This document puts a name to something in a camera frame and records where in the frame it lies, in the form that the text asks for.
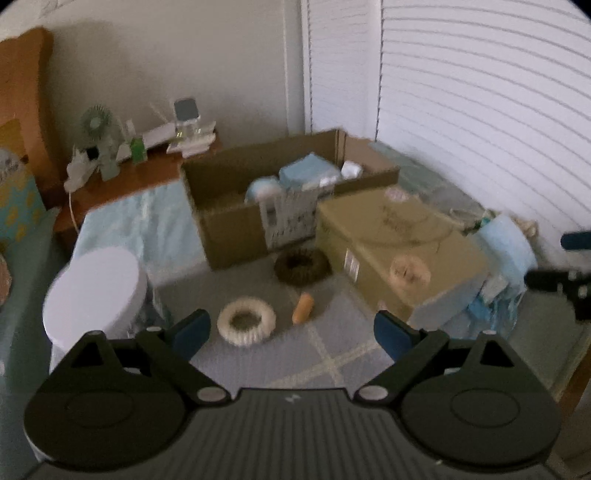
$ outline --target wooden headboard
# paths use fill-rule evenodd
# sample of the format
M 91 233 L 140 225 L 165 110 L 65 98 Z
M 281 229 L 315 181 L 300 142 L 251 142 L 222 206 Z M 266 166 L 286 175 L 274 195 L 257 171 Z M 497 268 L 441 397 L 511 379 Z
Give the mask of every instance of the wooden headboard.
M 46 207 L 62 205 L 67 156 L 43 91 L 53 35 L 34 28 L 0 42 L 0 125 L 18 119 L 28 165 Z

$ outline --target white louvered door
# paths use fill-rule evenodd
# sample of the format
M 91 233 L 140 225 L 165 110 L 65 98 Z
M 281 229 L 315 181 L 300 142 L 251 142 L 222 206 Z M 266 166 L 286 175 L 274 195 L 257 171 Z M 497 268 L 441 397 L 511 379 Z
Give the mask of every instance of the white louvered door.
M 378 139 L 484 206 L 591 228 L 591 25 L 569 0 L 383 0 Z
M 379 0 L 303 0 L 306 130 L 375 138 Z

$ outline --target silver screw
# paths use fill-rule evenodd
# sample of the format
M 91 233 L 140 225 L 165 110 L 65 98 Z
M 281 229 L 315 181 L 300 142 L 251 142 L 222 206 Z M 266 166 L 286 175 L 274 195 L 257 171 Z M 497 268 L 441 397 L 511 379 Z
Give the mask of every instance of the silver screw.
M 197 398 L 201 401 L 214 403 L 226 398 L 226 391 L 220 387 L 203 387 L 197 392 Z
M 367 385 L 359 389 L 359 396 L 367 401 L 380 401 L 388 396 L 388 390 L 379 385 Z

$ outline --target yellow patterned fabric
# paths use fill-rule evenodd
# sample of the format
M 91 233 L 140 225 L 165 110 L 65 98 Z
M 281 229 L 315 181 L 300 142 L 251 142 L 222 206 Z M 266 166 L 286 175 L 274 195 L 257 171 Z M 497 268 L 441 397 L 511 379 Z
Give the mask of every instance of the yellow patterned fabric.
M 0 183 L 0 252 L 22 240 L 45 211 L 35 178 L 22 165 Z

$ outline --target white round lid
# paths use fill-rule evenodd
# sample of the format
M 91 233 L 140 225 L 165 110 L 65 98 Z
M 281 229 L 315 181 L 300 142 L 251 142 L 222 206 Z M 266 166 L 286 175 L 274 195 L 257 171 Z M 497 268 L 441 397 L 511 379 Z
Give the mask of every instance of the white round lid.
M 73 260 L 56 277 L 43 304 L 45 332 L 67 352 L 90 330 L 107 337 L 129 325 L 144 303 L 148 277 L 135 256 L 107 247 Z

